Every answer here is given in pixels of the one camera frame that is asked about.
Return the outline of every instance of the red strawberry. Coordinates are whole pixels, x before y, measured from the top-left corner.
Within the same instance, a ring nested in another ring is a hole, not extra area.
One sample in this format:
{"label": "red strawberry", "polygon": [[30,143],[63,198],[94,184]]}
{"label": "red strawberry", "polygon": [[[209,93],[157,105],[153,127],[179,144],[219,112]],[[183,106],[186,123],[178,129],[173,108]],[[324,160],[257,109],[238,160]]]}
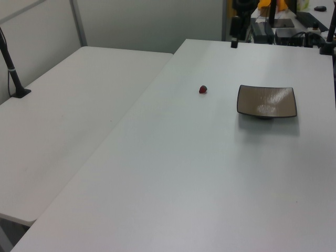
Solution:
{"label": "red strawberry", "polygon": [[207,90],[208,90],[208,89],[207,89],[206,86],[201,86],[200,89],[199,89],[199,92],[200,92],[200,93],[206,93]]}

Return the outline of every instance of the table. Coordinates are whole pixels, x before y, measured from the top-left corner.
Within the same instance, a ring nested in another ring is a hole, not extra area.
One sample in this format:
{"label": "table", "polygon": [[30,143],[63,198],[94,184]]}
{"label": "table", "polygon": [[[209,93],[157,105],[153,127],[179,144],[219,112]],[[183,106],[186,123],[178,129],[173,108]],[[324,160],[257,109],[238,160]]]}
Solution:
{"label": "table", "polygon": [[[298,116],[238,114],[241,84]],[[333,92],[317,50],[186,40],[13,252],[332,251]]]}
{"label": "table", "polygon": [[[316,6],[325,6],[327,7],[327,10],[325,12],[317,12],[314,10],[314,8]],[[321,23],[323,23],[326,28],[329,29],[330,27],[330,22],[331,22],[331,17],[332,17],[332,13],[334,11],[334,2],[330,1],[330,0],[309,0],[309,6],[308,8],[304,9],[304,10],[300,10],[302,12],[309,12],[311,15],[313,15],[317,20],[319,20]],[[252,18],[257,18],[259,17],[259,13],[260,11],[258,9],[256,9],[251,17]],[[282,11],[282,12],[278,12],[276,13],[276,18],[290,18],[293,23],[295,28],[299,28],[302,30],[307,30],[299,21],[297,21],[295,14],[290,11],[290,10],[286,10],[286,11]],[[257,19],[257,22],[264,22],[265,18],[264,17],[259,17]],[[322,33],[323,37],[327,37],[328,35],[328,31]]]}
{"label": "table", "polygon": [[0,217],[30,226],[172,57],[83,47],[0,106]]}

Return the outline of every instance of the black mount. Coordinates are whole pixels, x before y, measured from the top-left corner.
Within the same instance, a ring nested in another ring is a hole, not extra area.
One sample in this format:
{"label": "black mount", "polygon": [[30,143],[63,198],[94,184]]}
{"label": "black mount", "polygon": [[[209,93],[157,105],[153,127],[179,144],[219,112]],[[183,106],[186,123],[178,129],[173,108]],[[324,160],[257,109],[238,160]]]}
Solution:
{"label": "black mount", "polygon": [[9,52],[8,52],[5,35],[3,34],[1,28],[0,28],[0,50],[1,50],[2,55],[4,56],[8,71],[10,73],[10,76],[12,77],[13,83],[16,88],[16,92],[15,94],[12,95],[12,97],[22,98],[26,96],[31,91],[29,89],[24,89],[24,87],[22,87],[21,85],[20,79],[15,70],[11,56],[9,55]]}
{"label": "black mount", "polygon": [[335,43],[333,41],[335,28],[336,28],[336,2],[334,1],[334,12],[332,14],[331,22],[330,22],[330,28],[327,36],[327,41],[323,44],[323,46],[320,48],[320,54],[323,55],[331,55],[335,56],[334,48]]}

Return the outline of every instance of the brown square plate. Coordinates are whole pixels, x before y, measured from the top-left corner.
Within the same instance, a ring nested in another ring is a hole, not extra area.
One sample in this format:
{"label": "brown square plate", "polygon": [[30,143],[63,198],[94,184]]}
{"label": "brown square plate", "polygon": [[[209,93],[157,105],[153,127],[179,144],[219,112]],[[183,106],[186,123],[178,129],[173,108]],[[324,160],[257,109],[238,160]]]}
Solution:
{"label": "brown square plate", "polygon": [[240,85],[237,112],[260,118],[296,117],[293,88],[266,88]]}

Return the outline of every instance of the wall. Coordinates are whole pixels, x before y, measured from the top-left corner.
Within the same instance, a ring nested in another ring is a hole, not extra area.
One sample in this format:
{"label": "wall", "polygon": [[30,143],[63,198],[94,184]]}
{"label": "wall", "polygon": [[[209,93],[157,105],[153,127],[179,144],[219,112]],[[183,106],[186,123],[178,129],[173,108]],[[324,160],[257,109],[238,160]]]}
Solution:
{"label": "wall", "polygon": [[187,38],[221,40],[222,21],[226,19],[226,0],[74,3],[89,46],[175,53]]}
{"label": "wall", "polygon": [[[24,87],[80,48],[69,0],[46,0],[1,28]],[[1,55],[0,104],[7,99],[7,67]]]}

